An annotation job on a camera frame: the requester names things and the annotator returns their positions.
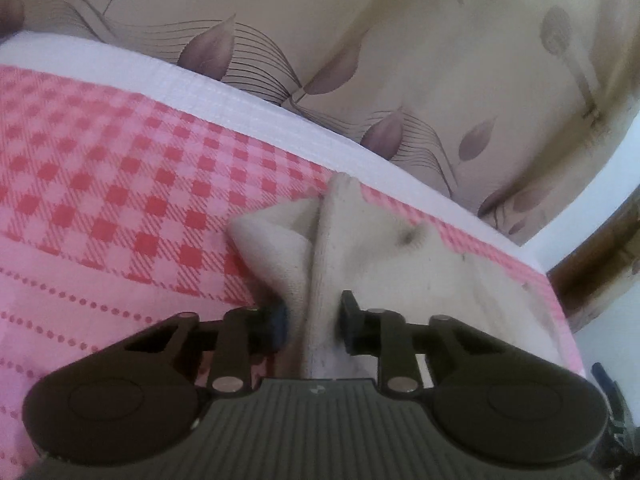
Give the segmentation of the beige knitted small garment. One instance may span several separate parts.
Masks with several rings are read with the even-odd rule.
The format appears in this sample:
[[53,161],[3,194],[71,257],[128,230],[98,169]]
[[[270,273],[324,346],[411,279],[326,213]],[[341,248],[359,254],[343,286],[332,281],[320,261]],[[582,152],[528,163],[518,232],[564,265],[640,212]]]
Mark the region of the beige knitted small garment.
[[337,174],[326,194],[244,214],[229,236],[268,295],[288,308],[288,342],[274,359],[280,378],[369,378],[372,359],[349,356],[338,336],[342,293],[363,310],[391,310],[425,324],[439,314],[565,366],[561,335],[533,286],[489,259],[454,252],[436,226],[413,226],[367,203],[358,180]]

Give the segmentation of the beige leaf-patterned curtain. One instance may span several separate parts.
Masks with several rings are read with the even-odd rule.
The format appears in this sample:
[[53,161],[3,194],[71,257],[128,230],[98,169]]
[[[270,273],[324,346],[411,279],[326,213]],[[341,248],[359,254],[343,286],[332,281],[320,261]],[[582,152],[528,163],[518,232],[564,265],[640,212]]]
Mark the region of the beige leaf-patterned curtain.
[[525,243],[639,107],[639,0],[1,0],[303,116]]

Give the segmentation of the pink checkered bed sheet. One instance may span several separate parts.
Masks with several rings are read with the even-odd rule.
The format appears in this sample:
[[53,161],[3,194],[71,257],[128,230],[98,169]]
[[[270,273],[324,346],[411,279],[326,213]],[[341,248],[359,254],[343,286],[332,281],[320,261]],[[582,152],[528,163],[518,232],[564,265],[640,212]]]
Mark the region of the pink checkered bed sheet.
[[216,318],[248,304],[228,221],[320,194],[336,172],[538,292],[563,364],[582,371],[535,258],[391,162],[155,58],[70,36],[4,40],[2,477],[35,461],[21,410],[39,378],[176,312]]

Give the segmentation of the brown wooden door frame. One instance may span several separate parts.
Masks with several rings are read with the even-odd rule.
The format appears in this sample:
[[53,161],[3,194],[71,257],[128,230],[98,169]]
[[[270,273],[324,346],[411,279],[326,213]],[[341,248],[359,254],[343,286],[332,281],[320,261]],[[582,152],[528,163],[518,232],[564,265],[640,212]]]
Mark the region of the brown wooden door frame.
[[548,273],[577,333],[639,283],[639,192]]

